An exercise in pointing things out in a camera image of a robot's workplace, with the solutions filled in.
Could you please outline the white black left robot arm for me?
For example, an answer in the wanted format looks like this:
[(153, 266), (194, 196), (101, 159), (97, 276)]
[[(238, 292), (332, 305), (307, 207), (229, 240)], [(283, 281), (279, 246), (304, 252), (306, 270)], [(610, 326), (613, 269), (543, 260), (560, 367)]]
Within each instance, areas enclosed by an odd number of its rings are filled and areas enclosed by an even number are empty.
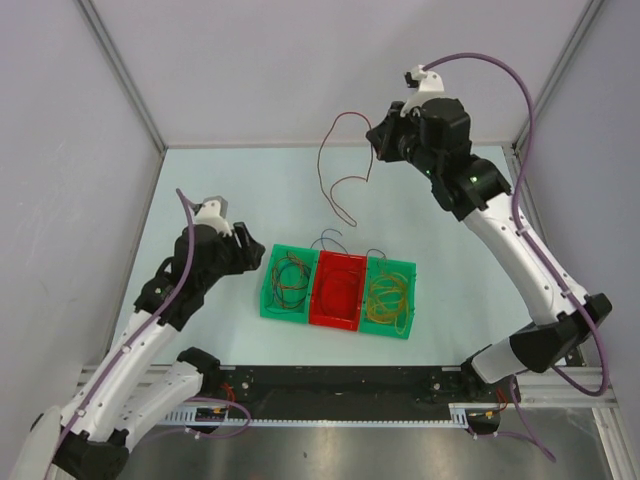
[(242, 222), (216, 217), (186, 227), (89, 381), (67, 405), (34, 422), (12, 478), (45, 479), (55, 466), (76, 479), (113, 479), (165, 414), (194, 396), (214, 397), (222, 382), (219, 362), (190, 348), (146, 394), (130, 399), (155, 355), (203, 306), (211, 288), (226, 276), (256, 270), (264, 253)]

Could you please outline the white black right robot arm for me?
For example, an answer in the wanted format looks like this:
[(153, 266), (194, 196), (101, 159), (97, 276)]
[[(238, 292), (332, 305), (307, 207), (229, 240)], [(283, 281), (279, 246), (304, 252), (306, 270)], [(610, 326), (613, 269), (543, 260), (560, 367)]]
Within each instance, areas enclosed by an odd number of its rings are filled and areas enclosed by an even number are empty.
[(603, 293), (588, 293), (541, 244), (509, 182), (472, 153), (470, 126), (457, 99), (439, 97), (417, 107), (394, 101), (366, 138), (379, 160), (405, 161), (429, 179), (440, 207), (485, 244), (527, 307), (529, 325), (462, 365), (463, 393), (484, 401), (499, 381), (524, 371), (544, 373), (588, 338), (597, 339), (612, 304)]

